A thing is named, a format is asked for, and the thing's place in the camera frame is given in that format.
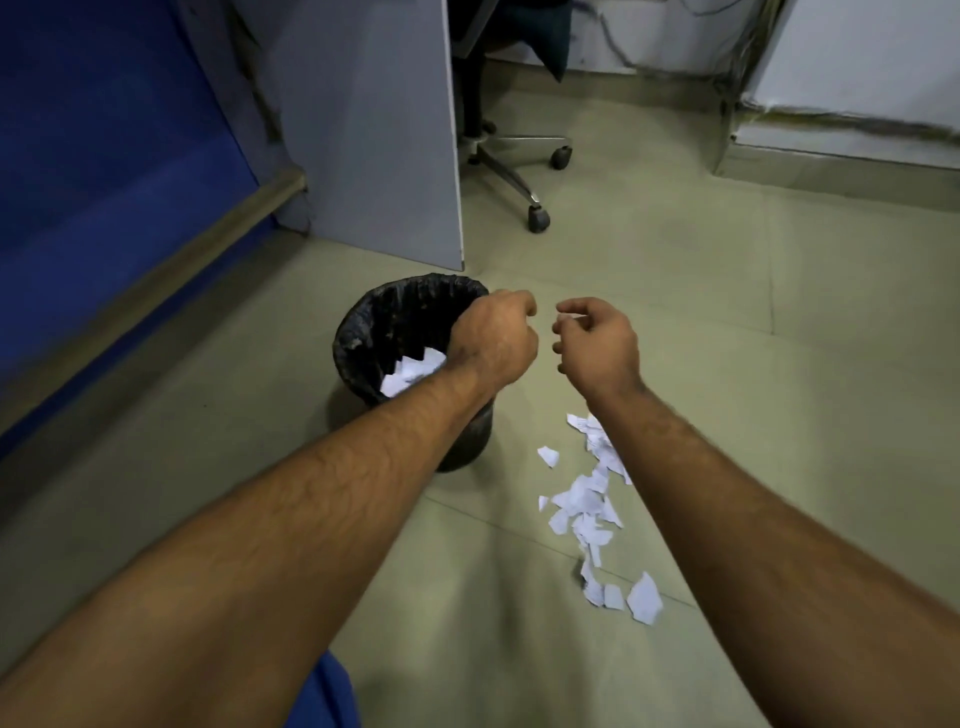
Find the person's right hand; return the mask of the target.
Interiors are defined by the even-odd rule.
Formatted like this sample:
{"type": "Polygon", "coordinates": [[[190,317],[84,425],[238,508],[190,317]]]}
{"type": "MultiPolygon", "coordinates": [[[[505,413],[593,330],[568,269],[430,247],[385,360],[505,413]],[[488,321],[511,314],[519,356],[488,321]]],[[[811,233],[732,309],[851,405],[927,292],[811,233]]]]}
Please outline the person's right hand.
{"type": "Polygon", "coordinates": [[[593,298],[601,308],[601,321],[591,356],[578,375],[564,375],[583,397],[589,410],[599,414],[613,403],[645,391],[638,335],[629,318],[604,299],[593,298]]]}

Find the person's left hand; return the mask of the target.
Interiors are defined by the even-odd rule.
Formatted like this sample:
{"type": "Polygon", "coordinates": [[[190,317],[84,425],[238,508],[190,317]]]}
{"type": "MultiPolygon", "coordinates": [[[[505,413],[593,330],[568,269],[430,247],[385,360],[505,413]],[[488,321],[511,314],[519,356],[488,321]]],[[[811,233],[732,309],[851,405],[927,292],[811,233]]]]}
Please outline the person's left hand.
{"type": "Polygon", "coordinates": [[[539,352],[531,324],[522,330],[498,329],[485,320],[484,298],[477,297],[451,330],[443,370],[466,386],[471,400],[485,405],[527,372],[539,352]]]}

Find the person's left forearm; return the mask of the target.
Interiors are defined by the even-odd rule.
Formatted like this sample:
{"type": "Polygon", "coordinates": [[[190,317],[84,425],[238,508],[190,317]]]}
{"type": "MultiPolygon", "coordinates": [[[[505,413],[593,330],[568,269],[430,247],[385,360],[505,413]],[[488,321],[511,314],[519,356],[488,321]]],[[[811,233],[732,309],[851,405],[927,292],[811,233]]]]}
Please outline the person's left forearm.
{"type": "Polygon", "coordinates": [[[455,436],[517,377],[446,364],[204,507],[0,680],[0,728],[280,728],[455,436]]]}

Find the person's right forearm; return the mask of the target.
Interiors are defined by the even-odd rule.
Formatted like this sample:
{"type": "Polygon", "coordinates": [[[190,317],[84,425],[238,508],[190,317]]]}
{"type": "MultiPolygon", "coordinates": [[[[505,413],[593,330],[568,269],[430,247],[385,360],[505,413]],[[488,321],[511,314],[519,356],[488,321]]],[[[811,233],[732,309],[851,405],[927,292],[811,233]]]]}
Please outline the person's right forearm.
{"type": "Polygon", "coordinates": [[[960,728],[960,613],[769,490],[642,384],[579,389],[774,728],[960,728]]]}

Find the black office chair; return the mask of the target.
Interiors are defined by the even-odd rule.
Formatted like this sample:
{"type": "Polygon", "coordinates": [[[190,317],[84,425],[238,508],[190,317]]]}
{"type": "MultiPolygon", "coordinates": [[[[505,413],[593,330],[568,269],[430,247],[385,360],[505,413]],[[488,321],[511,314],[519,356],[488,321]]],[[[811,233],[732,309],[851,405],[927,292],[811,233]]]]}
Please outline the black office chair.
{"type": "Polygon", "coordinates": [[[560,83],[569,68],[573,0],[444,0],[454,83],[454,123],[458,147],[468,164],[482,165],[528,203],[527,227],[541,234],[550,216],[523,177],[489,151],[495,142],[553,143],[548,164],[564,171],[572,158],[566,136],[504,135],[484,116],[483,75],[488,54],[517,43],[527,46],[560,83]]]}

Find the white paper scraps in bin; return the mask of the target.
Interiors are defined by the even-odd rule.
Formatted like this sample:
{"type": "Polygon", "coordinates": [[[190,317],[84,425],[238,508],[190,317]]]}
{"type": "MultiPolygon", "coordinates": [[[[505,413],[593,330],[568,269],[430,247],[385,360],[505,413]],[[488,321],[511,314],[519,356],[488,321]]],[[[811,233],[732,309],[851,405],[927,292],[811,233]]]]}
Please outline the white paper scraps in bin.
{"type": "Polygon", "coordinates": [[[392,399],[402,394],[414,384],[431,376],[446,360],[447,355],[444,352],[429,346],[424,349],[420,359],[402,356],[396,362],[393,372],[385,374],[380,385],[381,395],[392,399]]]}

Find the black waste bin with liner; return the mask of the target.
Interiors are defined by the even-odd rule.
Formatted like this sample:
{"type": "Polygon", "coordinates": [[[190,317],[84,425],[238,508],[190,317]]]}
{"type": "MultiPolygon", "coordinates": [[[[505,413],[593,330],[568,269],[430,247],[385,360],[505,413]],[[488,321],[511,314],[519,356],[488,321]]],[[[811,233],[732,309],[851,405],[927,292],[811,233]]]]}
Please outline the black waste bin with liner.
{"type": "Polygon", "coordinates": [[[333,362],[345,388],[373,411],[421,382],[444,382],[445,364],[393,398],[380,393],[385,375],[402,357],[421,359],[427,347],[447,354],[457,319],[474,300],[489,294],[478,280],[444,273],[410,276],[367,291],[344,315],[332,342],[333,362]]]}

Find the pile of torn white paper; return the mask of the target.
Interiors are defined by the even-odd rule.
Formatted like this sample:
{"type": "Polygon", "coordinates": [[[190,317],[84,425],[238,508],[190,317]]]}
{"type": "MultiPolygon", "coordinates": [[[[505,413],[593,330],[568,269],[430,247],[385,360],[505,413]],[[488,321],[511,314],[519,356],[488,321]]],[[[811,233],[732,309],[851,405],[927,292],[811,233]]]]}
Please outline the pile of torn white paper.
{"type": "Polygon", "coordinates": [[[590,472],[577,475],[566,490],[539,496],[537,509],[545,512],[553,507],[548,520],[550,530],[557,536],[572,535],[575,539],[582,555],[578,579],[585,600],[596,608],[626,612],[635,622],[652,626],[663,613],[665,603],[649,573],[642,572],[627,590],[598,578],[603,569],[603,549],[624,528],[610,495],[611,478],[618,476],[629,486],[633,480],[598,418],[592,414],[567,414],[566,422],[582,434],[584,448],[596,464],[590,472]]]}

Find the grey partition panel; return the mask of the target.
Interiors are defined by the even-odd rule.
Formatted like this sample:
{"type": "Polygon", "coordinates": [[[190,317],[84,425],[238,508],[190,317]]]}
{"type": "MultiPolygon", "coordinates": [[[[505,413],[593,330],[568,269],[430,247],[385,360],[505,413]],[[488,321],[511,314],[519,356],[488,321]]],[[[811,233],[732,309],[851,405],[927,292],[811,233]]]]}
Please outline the grey partition panel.
{"type": "Polygon", "coordinates": [[[173,0],[288,230],[465,268],[447,0],[173,0]]]}

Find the white cabinet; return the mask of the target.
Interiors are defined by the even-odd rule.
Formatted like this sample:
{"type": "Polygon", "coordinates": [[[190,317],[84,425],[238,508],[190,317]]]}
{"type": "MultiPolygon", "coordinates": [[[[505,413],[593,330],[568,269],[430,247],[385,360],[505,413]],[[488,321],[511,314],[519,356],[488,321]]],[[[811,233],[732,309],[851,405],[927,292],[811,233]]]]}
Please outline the white cabinet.
{"type": "Polygon", "coordinates": [[[960,213],[960,0],[783,0],[714,175],[960,213]]]}

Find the person's blue trousers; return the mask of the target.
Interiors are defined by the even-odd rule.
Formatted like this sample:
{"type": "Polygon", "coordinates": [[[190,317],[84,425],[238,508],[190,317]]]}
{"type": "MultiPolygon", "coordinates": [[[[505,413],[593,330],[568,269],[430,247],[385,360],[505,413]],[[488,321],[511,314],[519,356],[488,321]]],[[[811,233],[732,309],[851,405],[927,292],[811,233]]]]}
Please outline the person's blue trousers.
{"type": "Polygon", "coordinates": [[[361,728],[350,676],[329,650],[309,673],[283,728],[361,728]]]}

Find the blue partition board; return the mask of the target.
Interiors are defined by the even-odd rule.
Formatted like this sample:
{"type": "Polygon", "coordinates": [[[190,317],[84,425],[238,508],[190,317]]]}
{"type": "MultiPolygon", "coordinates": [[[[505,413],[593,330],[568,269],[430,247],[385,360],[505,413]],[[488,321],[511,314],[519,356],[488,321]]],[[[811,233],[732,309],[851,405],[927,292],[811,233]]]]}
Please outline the blue partition board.
{"type": "Polygon", "coordinates": [[[175,0],[0,0],[0,392],[257,188],[175,0]]]}

